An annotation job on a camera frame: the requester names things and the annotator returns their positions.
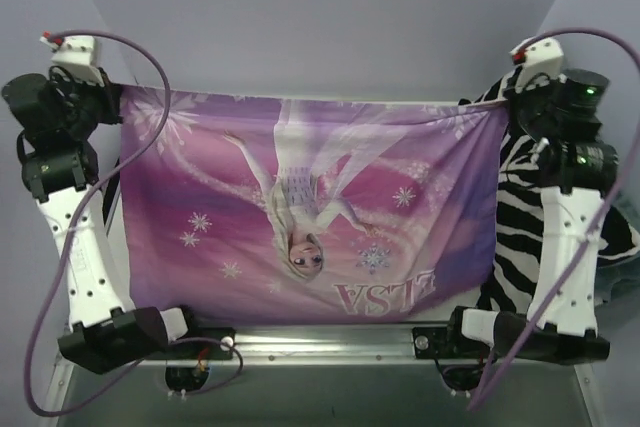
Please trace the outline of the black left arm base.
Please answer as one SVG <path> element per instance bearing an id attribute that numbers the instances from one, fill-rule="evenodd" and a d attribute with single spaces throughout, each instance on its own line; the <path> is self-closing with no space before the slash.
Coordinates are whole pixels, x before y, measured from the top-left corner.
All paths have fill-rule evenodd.
<path id="1" fill-rule="evenodd" d="M 231 327 L 195 328 L 170 343 L 163 355 L 170 360 L 231 360 L 235 337 Z"/>

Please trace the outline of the pink pillowcase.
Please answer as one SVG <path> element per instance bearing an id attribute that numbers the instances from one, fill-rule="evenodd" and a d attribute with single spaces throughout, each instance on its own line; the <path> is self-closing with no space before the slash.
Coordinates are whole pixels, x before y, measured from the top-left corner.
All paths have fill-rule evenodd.
<path id="1" fill-rule="evenodd" d="M 129 87 L 130 292 L 233 326 L 400 321 L 479 286 L 506 111 Z"/>

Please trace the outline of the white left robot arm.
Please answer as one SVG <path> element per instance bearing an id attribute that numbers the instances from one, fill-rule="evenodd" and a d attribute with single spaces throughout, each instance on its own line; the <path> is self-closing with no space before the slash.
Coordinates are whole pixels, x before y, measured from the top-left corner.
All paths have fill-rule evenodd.
<path id="1" fill-rule="evenodd" d="M 202 346 L 202 333 L 183 309 L 135 306 L 110 250 L 102 195 L 86 195 L 99 175 L 89 138 L 100 124 L 121 123 L 121 94 L 108 78 L 82 80 L 61 66 L 18 76 L 1 90 L 23 128 L 17 140 L 23 184 L 65 268 L 70 330 L 58 340 L 60 353 L 96 374 L 167 347 L 190 358 Z"/>

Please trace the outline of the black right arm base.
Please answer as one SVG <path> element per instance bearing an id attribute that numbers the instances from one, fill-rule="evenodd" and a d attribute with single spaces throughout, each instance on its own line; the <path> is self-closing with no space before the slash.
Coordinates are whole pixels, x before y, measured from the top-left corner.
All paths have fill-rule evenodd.
<path id="1" fill-rule="evenodd" d="M 418 326 L 411 330 L 414 356 L 421 360 L 486 360 L 490 348 L 482 342 L 451 334 L 445 326 Z"/>

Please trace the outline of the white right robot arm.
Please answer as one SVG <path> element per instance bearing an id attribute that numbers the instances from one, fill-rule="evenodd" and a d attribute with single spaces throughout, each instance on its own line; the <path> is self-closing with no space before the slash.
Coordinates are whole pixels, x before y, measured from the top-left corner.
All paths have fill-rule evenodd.
<path id="1" fill-rule="evenodd" d="M 539 277 L 524 314 L 457 307 L 443 332 L 446 349 L 465 356 L 484 344 L 497 356 L 557 365 L 604 361 L 609 342 L 599 335 L 594 292 L 603 204 L 618 171 L 614 147 L 599 138 L 598 104 L 607 77 L 570 68 L 533 77 L 509 90 L 510 121 L 536 145 L 543 236 Z"/>

